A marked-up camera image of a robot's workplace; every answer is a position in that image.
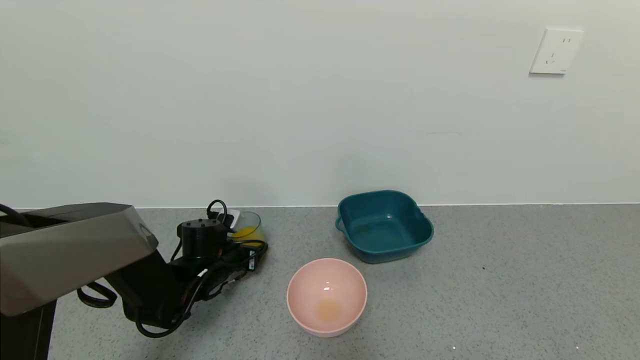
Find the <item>cup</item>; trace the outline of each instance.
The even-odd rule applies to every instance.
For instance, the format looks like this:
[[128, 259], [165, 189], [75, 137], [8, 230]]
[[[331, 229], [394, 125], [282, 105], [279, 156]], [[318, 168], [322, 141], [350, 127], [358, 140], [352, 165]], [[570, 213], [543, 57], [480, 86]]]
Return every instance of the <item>cup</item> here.
[[[252, 211], [243, 211], [238, 215], [238, 220], [234, 229], [234, 233], [229, 233], [229, 238], [233, 241], [261, 240], [266, 242], [264, 233], [262, 232], [262, 220], [260, 215]], [[260, 246], [260, 243], [246, 243], [248, 246]]]

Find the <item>pink bowl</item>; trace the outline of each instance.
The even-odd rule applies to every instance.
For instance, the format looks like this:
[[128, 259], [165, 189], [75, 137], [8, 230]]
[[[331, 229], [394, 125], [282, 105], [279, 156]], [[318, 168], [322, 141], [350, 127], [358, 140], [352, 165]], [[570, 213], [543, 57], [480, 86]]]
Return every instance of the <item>pink bowl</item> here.
[[311, 261], [293, 275], [287, 288], [291, 316], [303, 329], [322, 338], [349, 330], [366, 303], [364, 277], [339, 259]]

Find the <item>teal plastic basin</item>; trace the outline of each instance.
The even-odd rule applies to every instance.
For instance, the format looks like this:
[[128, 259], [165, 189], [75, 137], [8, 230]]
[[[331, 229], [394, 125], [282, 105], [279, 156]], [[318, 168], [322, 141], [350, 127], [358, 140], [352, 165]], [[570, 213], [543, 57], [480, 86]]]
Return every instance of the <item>teal plastic basin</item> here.
[[393, 190], [344, 198], [338, 205], [335, 226], [366, 263], [405, 258], [433, 237], [433, 224], [415, 201]]

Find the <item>white wall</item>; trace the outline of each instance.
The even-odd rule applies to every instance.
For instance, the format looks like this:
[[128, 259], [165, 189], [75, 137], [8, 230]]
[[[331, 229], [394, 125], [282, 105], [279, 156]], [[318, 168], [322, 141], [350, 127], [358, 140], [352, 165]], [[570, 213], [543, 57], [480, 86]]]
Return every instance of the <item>white wall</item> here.
[[0, 202], [638, 202], [639, 36], [637, 0], [3, 1]]

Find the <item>wall outlet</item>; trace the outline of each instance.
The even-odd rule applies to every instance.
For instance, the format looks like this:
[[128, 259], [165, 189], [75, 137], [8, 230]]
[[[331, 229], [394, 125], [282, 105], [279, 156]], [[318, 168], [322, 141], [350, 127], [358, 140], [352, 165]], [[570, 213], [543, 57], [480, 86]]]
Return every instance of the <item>wall outlet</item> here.
[[547, 29], [542, 36], [532, 74], [566, 74], [584, 31]]

